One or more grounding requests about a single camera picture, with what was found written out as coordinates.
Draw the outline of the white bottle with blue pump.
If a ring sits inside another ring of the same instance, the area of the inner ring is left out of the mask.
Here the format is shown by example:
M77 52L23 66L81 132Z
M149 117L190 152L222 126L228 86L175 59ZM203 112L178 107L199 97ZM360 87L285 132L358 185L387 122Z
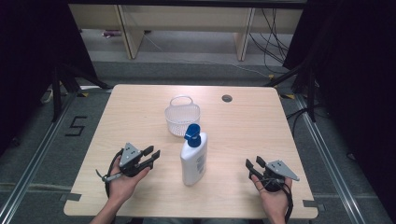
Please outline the white bottle with blue pump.
M182 181L186 186L192 186L205 174L207 134L202 133L201 127L193 123L188 127L184 139L180 152Z

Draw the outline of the person's right hand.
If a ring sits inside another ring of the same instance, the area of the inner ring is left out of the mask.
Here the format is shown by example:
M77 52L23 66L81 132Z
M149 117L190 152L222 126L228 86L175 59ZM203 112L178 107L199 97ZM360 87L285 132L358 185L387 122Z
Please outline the person's right hand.
M262 182L254 175L251 178L256 190L259 192L262 201L262 209L268 217L285 217L288 209L287 195L279 190L277 192L267 191Z

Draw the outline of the white plastic basket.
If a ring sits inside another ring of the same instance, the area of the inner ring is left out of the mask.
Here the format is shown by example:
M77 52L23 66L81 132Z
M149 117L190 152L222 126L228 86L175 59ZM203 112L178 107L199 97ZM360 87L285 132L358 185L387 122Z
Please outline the white plastic basket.
M191 124L200 122L201 108L189 95L177 95L170 100L164 115L168 131L183 137Z

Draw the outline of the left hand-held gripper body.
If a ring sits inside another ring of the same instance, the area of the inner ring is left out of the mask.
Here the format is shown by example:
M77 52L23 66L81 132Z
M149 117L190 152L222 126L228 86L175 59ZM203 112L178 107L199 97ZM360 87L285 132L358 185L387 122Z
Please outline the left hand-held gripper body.
M144 156L143 150L139 150L131 143L127 143L125 148L121 151L120 171L128 176L133 177L138 175L145 168L142 167L141 158Z

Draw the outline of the dark grey tape piece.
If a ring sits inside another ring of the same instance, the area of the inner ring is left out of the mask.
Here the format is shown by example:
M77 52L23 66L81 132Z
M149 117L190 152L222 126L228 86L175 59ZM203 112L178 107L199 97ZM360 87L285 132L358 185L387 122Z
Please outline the dark grey tape piece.
M317 203L316 201L303 200L303 205L304 205L304 207L317 208L319 210L319 212L323 212L326 210L326 207L324 204Z
M61 195L60 197L60 201L61 202L67 202L67 201L74 201L74 202L78 202L81 198L80 194L76 194L76 193L64 193Z

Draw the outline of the metal floor rail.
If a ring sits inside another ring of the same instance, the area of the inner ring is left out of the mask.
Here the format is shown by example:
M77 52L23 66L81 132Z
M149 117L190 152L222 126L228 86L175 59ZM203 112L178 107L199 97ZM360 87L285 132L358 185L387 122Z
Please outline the metal floor rail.
M59 117L50 124L43 140L40 142L40 145L38 146L32 159L30 159L21 178L19 179L19 181L11 191L9 197L7 198L6 203L1 207L0 224L10 223L19 205L21 204L21 201L26 191L28 190L29 185L34 179L40 164L44 160L52 142L54 141L55 136L64 121L64 117L70 108L70 105L74 102L76 98L77 98L76 93L68 93L65 96L64 104L61 106L61 113Z
M318 153L323 160L324 165L329 173L329 176L334 184L336 192L346 209L346 213L352 224L366 224L366 220L362 215L360 207L349 189L347 182L345 181L340 169L336 165L332 154L318 129L318 125L311 119L309 115L304 115L304 122L310 132L315 145L318 149Z

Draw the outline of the black metal stand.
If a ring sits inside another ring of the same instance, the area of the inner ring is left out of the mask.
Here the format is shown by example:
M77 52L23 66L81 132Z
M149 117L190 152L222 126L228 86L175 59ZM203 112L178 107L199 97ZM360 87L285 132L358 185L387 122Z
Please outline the black metal stand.
M295 68L291 69L286 74L271 80L269 83L264 84L264 87L274 87L277 84L295 76L294 82L292 84L292 91L294 93L301 93L306 90L307 95L307 113L312 122L316 121L314 115L314 99L315 99L315 73L308 62L302 62Z
M53 118L52 121L56 121L62 114L63 103L61 99L61 86L66 88L68 93L79 93L81 87L76 81L76 77L82 77L88 80L92 84L95 84L103 90L111 90L112 86L98 79L96 74L89 75L84 73L82 70L75 66L68 65L65 63L58 63L54 66L52 71L52 95L53 95Z

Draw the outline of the person's left hand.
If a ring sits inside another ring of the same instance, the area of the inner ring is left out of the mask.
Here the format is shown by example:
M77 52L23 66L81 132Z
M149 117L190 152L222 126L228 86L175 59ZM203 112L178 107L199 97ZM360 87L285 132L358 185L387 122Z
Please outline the person's left hand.
M138 175L128 177L122 175L119 178L111 180L109 183L109 198L113 204L125 203L134 193L137 184L149 173L150 168L147 167Z

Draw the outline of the light wooden shelf unit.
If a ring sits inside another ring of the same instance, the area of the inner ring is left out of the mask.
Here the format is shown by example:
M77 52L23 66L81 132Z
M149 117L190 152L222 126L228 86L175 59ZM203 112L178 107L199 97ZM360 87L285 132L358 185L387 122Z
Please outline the light wooden shelf unit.
M300 9L258 7L155 7L71 4L80 29L119 30L127 56L137 56L144 31L232 33L239 61L243 61L251 33L292 35Z

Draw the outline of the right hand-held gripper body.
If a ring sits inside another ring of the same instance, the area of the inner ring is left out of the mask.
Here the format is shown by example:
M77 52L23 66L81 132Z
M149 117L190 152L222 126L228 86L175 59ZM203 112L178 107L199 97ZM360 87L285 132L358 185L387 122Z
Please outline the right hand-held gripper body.
M290 178L299 181L297 176L289 166L282 160L262 162L261 167L264 169L262 177L262 185L270 192L276 192L283 189L285 179Z

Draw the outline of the black curtain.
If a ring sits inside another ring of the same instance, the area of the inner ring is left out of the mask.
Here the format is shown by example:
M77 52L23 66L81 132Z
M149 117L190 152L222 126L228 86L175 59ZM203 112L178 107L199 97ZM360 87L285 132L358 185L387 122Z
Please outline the black curtain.
M396 222L396 0L306 0L284 62L311 65L349 150Z
M0 156L55 70L96 80L67 0L0 0Z

